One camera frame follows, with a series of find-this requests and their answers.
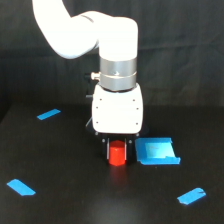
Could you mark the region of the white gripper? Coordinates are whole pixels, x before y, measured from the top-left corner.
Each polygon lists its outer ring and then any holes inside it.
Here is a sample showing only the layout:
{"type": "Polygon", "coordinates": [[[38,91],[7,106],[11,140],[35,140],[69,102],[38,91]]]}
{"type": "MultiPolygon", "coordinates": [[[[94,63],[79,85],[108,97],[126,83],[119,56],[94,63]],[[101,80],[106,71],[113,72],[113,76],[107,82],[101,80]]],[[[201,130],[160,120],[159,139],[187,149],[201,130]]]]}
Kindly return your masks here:
{"type": "MultiPolygon", "coordinates": [[[[89,132],[112,135],[144,136],[149,132],[143,121],[143,97],[140,85],[130,91],[110,92],[99,84],[95,86],[91,118],[86,123],[89,132]]],[[[102,155],[109,160],[110,140],[102,139],[102,155]]],[[[131,163],[135,158],[134,139],[125,139],[126,162],[131,163]]]]}

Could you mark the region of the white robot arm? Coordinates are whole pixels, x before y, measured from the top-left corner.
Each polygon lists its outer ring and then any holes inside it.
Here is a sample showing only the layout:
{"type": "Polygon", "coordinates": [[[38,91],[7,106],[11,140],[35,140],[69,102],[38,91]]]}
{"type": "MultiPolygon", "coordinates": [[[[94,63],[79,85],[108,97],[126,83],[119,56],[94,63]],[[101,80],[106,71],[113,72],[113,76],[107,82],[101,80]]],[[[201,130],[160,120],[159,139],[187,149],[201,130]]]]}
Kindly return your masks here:
{"type": "Polygon", "coordinates": [[[143,123],[143,98],[136,82],[138,25],[127,17],[97,11],[70,16],[62,0],[32,0],[35,20],[51,48],[66,59],[99,51],[92,115],[87,125],[98,134],[109,164],[126,163],[143,123]]]}

